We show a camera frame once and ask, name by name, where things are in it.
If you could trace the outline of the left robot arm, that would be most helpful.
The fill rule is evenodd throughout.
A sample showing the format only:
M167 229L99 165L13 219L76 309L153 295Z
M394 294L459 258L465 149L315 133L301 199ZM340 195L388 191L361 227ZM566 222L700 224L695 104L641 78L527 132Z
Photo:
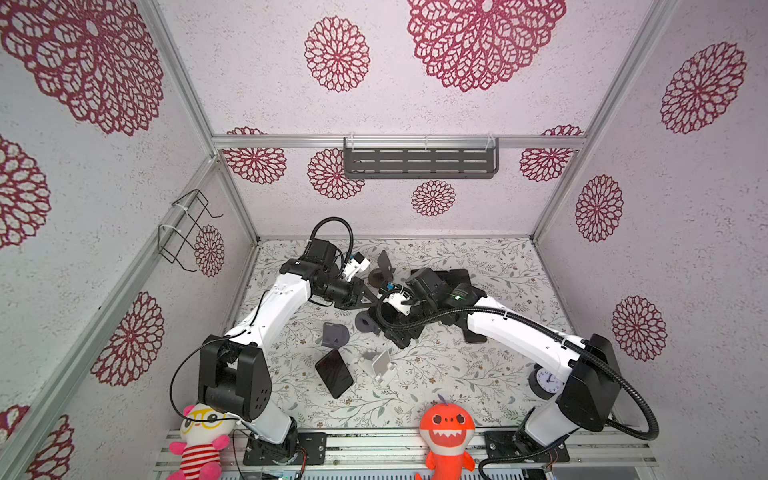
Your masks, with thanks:
M271 399L266 353L311 298L311 286L299 275L278 275L251 313L225 335L208 337L200 351L198 401L234 416L272 445L284 443L295 427Z

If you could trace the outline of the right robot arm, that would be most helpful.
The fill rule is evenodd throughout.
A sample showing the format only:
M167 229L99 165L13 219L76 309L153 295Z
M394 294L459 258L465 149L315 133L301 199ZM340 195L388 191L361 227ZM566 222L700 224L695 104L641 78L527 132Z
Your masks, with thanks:
M580 429L601 432L609 424L620 386L587 358L598 346L609 344L599 336L587 341L553 330L473 290L448 293L440 300L386 291L369 315L401 348L408 341L398 337L400 332L410 336L423 326L446 321L526 356L563 382L563 389L531 410L520 425L524 441L533 447L558 445Z

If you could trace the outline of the wooden base stand back-right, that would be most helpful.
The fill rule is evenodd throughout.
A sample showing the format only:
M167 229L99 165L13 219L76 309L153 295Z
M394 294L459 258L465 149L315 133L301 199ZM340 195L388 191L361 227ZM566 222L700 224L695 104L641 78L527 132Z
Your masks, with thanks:
M394 280L394 268L388 253L382 250L377 258L377 266L368 275L368 283L376 289L387 289Z

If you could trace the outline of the grey phone stand middle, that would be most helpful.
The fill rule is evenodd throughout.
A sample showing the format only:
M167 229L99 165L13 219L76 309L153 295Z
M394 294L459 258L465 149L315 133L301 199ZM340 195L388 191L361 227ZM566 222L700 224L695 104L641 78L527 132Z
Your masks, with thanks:
M361 333L373 334L376 336L379 336L382 333L381 325L373 307L361 310L357 313L354 324L355 328Z

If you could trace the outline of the grey phone stand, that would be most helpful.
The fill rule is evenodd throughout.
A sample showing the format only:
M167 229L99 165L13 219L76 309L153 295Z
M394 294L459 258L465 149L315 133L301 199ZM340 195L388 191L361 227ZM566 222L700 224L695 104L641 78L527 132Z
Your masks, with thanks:
M350 332L343 324L325 322L322 329L321 345L330 349L340 349L348 344Z
M361 310L357 313L354 324L355 328L361 333L373 334L376 336L379 336L382 333L381 325L373 307Z

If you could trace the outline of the grey phone stand left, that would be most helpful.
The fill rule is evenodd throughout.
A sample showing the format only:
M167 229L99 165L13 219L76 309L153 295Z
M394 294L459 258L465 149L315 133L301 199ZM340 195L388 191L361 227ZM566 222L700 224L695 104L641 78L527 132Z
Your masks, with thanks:
M321 345L330 349L340 349L348 344L350 332L343 324L325 322L322 329Z

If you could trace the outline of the red shark plush toy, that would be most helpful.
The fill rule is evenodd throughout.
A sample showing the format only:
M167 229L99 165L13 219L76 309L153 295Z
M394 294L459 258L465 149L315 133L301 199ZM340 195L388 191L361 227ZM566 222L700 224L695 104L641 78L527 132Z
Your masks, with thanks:
M465 470L475 471L475 460L466 448L476 425L463 407L447 402L441 395L438 398L419 424L419 433L429 448L425 464L432 479L456 480Z

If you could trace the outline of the black alarm clock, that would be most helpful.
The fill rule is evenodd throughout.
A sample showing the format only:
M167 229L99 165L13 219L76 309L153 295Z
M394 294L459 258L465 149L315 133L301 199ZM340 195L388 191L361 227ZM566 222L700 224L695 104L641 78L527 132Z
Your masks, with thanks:
M535 364L529 373L528 384L531 391L543 400L551 399L564 388L563 381L539 364Z

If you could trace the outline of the pink striped plush toy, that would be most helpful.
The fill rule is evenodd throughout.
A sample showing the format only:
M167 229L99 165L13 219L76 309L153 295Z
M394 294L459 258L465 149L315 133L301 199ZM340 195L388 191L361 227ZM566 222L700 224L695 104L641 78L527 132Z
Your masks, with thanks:
M183 415L182 440L169 445L181 457L180 469L169 479L220 479L221 452L230 445L235 418L201 403L186 407Z

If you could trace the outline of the dark grey wall shelf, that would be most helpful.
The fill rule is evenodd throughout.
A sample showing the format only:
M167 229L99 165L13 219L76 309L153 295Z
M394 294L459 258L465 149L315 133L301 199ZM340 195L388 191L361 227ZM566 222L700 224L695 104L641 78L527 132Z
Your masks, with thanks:
M482 148L358 146L344 138L342 166L356 180L492 179L499 171L495 145Z

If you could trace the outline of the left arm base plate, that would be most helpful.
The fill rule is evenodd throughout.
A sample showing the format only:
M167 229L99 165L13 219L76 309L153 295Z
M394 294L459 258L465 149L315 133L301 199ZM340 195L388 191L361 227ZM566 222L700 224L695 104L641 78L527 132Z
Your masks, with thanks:
M248 436L243 463L253 467L323 465L327 447L326 433L289 433L281 444Z

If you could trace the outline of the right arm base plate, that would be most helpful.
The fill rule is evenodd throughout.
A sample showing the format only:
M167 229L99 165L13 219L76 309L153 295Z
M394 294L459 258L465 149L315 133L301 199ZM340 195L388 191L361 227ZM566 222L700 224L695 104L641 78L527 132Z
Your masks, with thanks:
M488 458L495 463L568 463L570 454L564 443L541 446L524 432L513 429L490 430L483 434Z

